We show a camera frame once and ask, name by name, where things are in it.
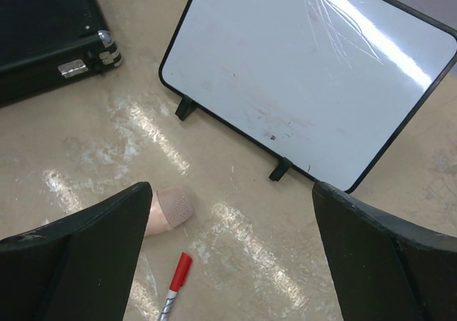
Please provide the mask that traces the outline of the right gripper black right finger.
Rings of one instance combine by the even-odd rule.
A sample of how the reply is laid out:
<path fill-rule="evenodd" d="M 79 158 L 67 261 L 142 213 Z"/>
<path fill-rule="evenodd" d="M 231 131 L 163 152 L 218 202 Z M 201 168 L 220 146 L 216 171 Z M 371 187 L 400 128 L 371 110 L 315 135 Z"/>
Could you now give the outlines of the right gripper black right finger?
<path fill-rule="evenodd" d="M 455 320 L 456 238 L 315 182 L 313 206 L 345 320 Z"/>

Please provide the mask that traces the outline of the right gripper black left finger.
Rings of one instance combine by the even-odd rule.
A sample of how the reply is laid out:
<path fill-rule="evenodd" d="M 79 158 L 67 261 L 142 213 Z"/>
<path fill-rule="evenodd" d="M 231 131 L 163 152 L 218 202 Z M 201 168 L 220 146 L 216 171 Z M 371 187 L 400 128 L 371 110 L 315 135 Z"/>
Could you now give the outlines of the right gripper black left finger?
<path fill-rule="evenodd" d="M 136 183 L 1 240 L 1 319 L 122 320 L 152 198 Z"/>

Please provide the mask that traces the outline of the red capped whiteboard marker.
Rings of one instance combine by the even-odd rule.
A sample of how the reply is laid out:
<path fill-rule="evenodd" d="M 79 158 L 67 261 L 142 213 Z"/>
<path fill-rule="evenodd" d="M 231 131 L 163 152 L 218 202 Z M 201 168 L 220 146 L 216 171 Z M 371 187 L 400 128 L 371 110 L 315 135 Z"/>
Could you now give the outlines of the red capped whiteboard marker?
<path fill-rule="evenodd" d="M 159 321 L 169 320 L 178 292 L 184 286 L 192 264 L 193 258 L 187 253 L 182 253 L 169 285 L 163 307 L 161 308 Z"/>

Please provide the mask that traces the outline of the white whiteboard black frame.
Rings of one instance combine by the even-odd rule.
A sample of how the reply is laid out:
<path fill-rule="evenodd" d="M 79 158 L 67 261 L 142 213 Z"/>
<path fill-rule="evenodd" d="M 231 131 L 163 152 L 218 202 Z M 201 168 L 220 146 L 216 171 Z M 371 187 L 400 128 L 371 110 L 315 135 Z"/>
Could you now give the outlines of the white whiteboard black frame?
<path fill-rule="evenodd" d="M 352 192 L 456 62 L 456 32 L 396 0 L 188 0 L 163 85 Z"/>

